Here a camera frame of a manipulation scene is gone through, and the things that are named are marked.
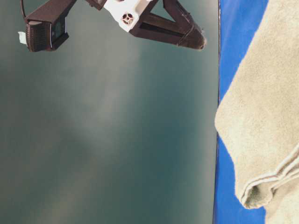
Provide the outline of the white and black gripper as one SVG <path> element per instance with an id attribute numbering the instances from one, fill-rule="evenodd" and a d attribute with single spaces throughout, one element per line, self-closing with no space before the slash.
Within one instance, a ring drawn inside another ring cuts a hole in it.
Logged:
<path id="1" fill-rule="evenodd" d="M 153 14 L 156 0 L 88 0 L 97 10 L 106 9 L 119 26 L 131 35 L 180 47 L 202 50 L 206 38 L 191 14 L 177 0 L 164 0 L 173 20 Z"/>

